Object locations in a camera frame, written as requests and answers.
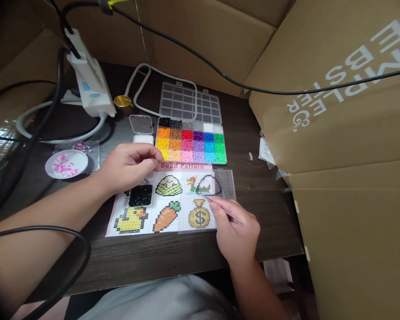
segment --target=white cable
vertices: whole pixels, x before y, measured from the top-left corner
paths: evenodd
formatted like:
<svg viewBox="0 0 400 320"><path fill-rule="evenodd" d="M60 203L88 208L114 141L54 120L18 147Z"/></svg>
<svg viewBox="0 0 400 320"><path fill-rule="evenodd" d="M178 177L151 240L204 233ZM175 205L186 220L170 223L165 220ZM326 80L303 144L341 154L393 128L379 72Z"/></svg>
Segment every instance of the white cable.
<svg viewBox="0 0 400 320"><path fill-rule="evenodd" d="M74 98L61 99L61 103L64 103L64 102L80 102L80 101L81 101L80 99L74 99ZM19 131L19 133L21 135L27 137L27 138L31 138L32 135L29 134L25 130L24 126L23 126L24 119L27 116L29 116L30 114L34 113L35 111L40 110L41 108L47 107L47 106L49 106L51 104L52 104L52 101L44 102L42 104L39 104L39 105L37 105L37 106L25 111L23 114L21 114L18 117L18 119L16 119L16 129ZM40 142L47 143L47 144L62 144L62 143L73 143L73 142L83 141L83 140L85 140L87 138L90 138L95 133L97 133L102 128L102 126L104 125L106 118L107 118L106 114L101 114L100 115L100 121L99 121L98 125L91 132L88 132L88 133L86 133L86 134L84 134L82 136L79 136L79 137L76 137L76 138L72 138L72 139L49 140L49 141L40 141Z"/></svg>
<svg viewBox="0 0 400 320"><path fill-rule="evenodd" d="M161 114L159 114L159 113L157 113L157 112L154 112L154 111L145 109L145 108L141 107L141 106L137 103L138 96L139 96L139 94L141 93L142 89L144 88L144 85L145 85L145 83L147 82L148 78L150 77L150 75L151 75L151 69L152 69L152 70L154 70L154 71L156 71L156 72L158 72L158 73L160 73L160 74L162 74L162 75L164 75L164 76L167 76L167 77L169 77L169 78L175 79L175 80L177 80L177 81L187 82L187 83L192 84L192 85L194 86L194 89L195 89L196 94L195 94L195 98L194 98L194 116L193 116L192 120L195 120L195 119L197 118L197 86L196 86L196 84L195 84L194 82L190 81L190 80L185 80L185 79L181 79L181 78L177 78L177 77L168 75L167 73L164 73L164 72L160 71L159 69L154 68L153 66L151 66L151 65L149 65L149 64L146 64L146 63L141 63L141 64L139 64L139 65L136 67L135 71L132 73L132 76L130 77L130 80L129 80L128 85L127 85L127 87L126 87L126 91L124 92L124 95L125 95L125 96L128 95L130 86L132 85L132 82L133 82L133 79L135 79L136 74L138 73L139 69L141 69L142 67L147 67L147 68L148 68L148 73L147 73L147 75L145 76L144 80L142 81L141 86L139 87L138 91L136 92L135 97L133 98L133 104L134 104L138 109L140 109L140 110L142 110L142 111L145 111L145 112L147 112L147 113L150 113L150 114L152 114L152 115L154 115L154 116L158 116L158 117L164 116L164 115L161 115Z"/></svg>

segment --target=carrot pattern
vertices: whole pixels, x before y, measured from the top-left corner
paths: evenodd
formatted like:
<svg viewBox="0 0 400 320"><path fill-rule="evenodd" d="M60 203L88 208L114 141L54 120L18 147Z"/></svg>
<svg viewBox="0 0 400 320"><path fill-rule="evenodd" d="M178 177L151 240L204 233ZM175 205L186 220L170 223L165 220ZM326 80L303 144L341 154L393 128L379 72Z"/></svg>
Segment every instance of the carrot pattern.
<svg viewBox="0 0 400 320"><path fill-rule="evenodd" d="M172 223L173 220L176 219L178 211L180 210L181 206L179 201L171 201L168 206L164 207L163 210L160 211L152 230L155 233L163 231Z"/></svg>

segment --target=clear lid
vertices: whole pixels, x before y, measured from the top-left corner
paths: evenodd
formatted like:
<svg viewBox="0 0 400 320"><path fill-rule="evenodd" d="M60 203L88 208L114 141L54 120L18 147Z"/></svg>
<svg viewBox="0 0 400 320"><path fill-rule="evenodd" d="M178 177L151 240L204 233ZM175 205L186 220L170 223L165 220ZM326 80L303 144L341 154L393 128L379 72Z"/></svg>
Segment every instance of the clear lid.
<svg viewBox="0 0 400 320"><path fill-rule="evenodd" d="M130 125L136 134L152 134L152 121L150 116L130 115Z"/></svg>

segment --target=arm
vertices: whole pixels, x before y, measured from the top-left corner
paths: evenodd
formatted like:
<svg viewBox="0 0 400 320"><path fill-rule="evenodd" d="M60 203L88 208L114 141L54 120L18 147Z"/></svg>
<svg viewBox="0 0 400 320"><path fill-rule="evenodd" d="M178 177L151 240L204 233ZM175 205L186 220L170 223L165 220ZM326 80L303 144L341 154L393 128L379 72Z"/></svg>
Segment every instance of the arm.
<svg viewBox="0 0 400 320"><path fill-rule="evenodd" d="M32 225L80 231L109 197L138 185L160 161L160 151L151 144L120 144L95 174L0 222L0 231ZM5 315L24 303L73 240L53 231L0 237L0 307Z"/></svg>
<svg viewBox="0 0 400 320"><path fill-rule="evenodd" d="M218 246L230 265L240 313L245 320L289 320L290 317L255 260L260 232L256 217L236 201L212 197L210 208L216 219ZM229 221L225 208L238 221Z"/></svg>

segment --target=white power adapter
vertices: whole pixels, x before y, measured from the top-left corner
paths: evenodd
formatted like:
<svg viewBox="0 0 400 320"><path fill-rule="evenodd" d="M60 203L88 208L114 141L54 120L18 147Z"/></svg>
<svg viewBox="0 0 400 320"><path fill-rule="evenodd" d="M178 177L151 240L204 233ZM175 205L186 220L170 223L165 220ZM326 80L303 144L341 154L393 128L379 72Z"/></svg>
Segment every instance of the white power adapter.
<svg viewBox="0 0 400 320"><path fill-rule="evenodd" d="M72 52L67 55L67 59L76 71L83 108L91 117L99 117L104 114L114 117L116 108L104 73L98 61L89 54L79 32L76 29L72 30L73 34L65 29L65 34L80 54L80 59L77 59Z"/></svg>

